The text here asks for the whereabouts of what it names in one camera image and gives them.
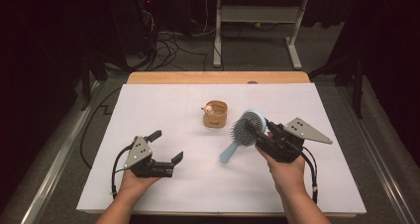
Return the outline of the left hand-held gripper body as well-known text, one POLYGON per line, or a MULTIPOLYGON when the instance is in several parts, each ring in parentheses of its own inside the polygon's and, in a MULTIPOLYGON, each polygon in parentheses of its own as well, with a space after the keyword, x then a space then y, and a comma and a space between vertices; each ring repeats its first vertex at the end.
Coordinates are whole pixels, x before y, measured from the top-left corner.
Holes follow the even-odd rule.
POLYGON ((136 137, 124 163, 137 177, 172 177, 172 163, 157 162, 145 137, 136 137))

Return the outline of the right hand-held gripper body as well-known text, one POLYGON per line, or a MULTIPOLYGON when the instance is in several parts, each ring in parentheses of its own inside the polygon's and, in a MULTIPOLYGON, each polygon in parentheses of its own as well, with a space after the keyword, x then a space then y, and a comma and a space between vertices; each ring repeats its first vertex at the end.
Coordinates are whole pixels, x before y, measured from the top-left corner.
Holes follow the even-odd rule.
POLYGON ((258 134, 256 145, 280 163, 292 163, 303 151, 306 140, 332 144, 333 141, 301 118, 277 124, 278 132, 258 134))

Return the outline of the light blue hairbrush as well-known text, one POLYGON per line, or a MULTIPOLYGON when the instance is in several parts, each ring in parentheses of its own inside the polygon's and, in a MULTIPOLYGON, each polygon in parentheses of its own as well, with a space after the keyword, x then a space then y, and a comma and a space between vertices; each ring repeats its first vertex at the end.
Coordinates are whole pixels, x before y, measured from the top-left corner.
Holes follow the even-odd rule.
POLYGON ((266 120, 263 114, 255 109, 249 109, 234 123, 230 133, 232 143, 219 156, 219 161, 226 164, 239 147, 253 145, 257 132, 264 133, 266 120))

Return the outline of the yellow pot with frog figure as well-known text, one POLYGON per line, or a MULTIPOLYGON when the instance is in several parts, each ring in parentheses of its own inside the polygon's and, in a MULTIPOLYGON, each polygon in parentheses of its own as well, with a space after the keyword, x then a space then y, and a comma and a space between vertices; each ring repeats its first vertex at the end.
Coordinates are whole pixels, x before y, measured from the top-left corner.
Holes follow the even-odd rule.
POLYGON ((205 127, 221 129, 226 126, 228 105, 224 101, 211 100, 206 103, 202 111, 205 127))

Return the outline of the person's left hand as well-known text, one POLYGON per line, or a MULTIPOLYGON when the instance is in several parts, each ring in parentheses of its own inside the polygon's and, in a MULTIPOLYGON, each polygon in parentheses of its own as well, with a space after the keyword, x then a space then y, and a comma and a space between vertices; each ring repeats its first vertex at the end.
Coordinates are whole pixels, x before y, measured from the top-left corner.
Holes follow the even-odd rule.
POLYGON ((159 177, 137 177, 131 170, 125 170, 118 194, 139 199, 157 181, 159 177))

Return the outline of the person's right hand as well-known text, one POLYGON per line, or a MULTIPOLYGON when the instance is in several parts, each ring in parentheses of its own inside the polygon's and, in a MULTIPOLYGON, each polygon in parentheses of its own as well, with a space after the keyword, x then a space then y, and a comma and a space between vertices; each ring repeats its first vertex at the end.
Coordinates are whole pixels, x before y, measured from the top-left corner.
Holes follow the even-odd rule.
POLYGON ((304 184, 305 161, 302 157, 296 158, 292 163, 279 163, 261 148, 257 151, 266 160, 274 186, 282 200, 306 195, 304 184))

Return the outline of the white sheet table cover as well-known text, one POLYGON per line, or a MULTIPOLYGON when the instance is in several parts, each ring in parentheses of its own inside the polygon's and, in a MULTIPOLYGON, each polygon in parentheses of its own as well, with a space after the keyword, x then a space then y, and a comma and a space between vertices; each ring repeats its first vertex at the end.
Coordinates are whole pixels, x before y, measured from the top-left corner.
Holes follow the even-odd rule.
POLYGON ((156 130, 153 157, 168 162, 182 154, 171 178, 163 178, 143 196, 135 210, 148 214, 276 215, 283 211, 265 159, 253 148, 237 150, 222 164, 220 154, 230 145, 230 126, 210 129, 202 121, 202 106, 210 100, 228 105, 228 123, 246 110, 256 109, 274 123, 299 117, 329 138, 329 143, 307 141, 318 174, 305 181, 318 183, 318 205, 329 215, 356 215, 366 211, 316 86, 291 84, 126 84, 77 208, 96 213, 112 200, 111 186, 121 177, 126 155, 122 149, 136 136, 156 130))

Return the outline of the black metal stand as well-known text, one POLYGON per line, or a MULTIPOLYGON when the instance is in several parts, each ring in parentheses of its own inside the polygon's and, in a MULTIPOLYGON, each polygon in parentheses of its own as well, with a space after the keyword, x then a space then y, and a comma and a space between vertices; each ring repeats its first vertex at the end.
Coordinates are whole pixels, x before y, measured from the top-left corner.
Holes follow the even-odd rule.
POLYGON ((353 85, 352 108, 359 119, 362 115, 362 95, 364 79, 364 57, 358 52, 347 52, 338 58, 330 59, 325 65, 311 71, 308 76, 313 79, 321 74, 335 74, 337 86, 353 85))
POLYGON ((91 100, 91 80, 90 75, 96 80, 106 80, 108 75, 105 69, 105 58, 96 50, 86 48, 83 50, 81 57, 81 91, 82 91, 82 106, 81 110, 85 111, 91 100))

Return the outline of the dark computer tower red light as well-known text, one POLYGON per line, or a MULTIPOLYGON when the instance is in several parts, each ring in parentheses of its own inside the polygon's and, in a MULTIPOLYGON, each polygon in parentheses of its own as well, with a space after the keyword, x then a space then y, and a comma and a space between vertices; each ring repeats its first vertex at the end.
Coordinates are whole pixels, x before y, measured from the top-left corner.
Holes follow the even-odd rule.
POLYGON ((110 0, 112 18, 116 29, 118 57, 146 57, 153 53, 153 15, 146 10, 142 0, 110 0))

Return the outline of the aluminium floor rail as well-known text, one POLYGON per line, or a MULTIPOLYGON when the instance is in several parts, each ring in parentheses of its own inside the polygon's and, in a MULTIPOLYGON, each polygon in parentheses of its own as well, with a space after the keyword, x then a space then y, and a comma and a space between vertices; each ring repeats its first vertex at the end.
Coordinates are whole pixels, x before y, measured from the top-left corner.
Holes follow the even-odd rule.
POLYGON ((396 179, 391 174, 390 169, 386 165, 379 149, 376 146, 372 136, 368 132, 368 127, 365 121, 358 117, 352 104, 352 98, 348 90, 344 87, 338 87, 341 97, 344 99, 346 107, 352 115, 353 120, 356 122, 359 132, 364 140, 364 147, 367 151, 367 156, 375 170, 378 179, 391 203, 393 209, 401 224, 420 224, 414 217, 414 213, 410 209, 406 199, 403 197, 401 189, 396 182, 396 179))
POLYGON ((89 85, 87 89, 90 93, 89 101, 85 101, 79 94, 76 102, 42 148, 33 168, 33 171, 40 176, 39 186, 19 224, 39 223, 92 110, 92 103, 102 88, 103 83, 99 81, 94 81, 92 85, 89 85))

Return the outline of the white metal stand frame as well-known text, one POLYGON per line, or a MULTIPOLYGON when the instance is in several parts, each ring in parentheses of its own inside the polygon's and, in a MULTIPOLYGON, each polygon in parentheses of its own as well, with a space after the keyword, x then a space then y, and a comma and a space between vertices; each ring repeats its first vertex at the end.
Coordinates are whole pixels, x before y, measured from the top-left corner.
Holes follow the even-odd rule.
POLYGON ((290 0, 282 2, 281 6, 264 5, 263 3, 235 3, 224 5, 223 0, 216 0, 215 40, 213 48, 213 65, 221 67, 223 23, 267 23, 292 25, 293 30, 284 38, 292 65, 296 70, 302 69, 302 64, 296 50, 295 41, 301 28, 309 0, 290 0))

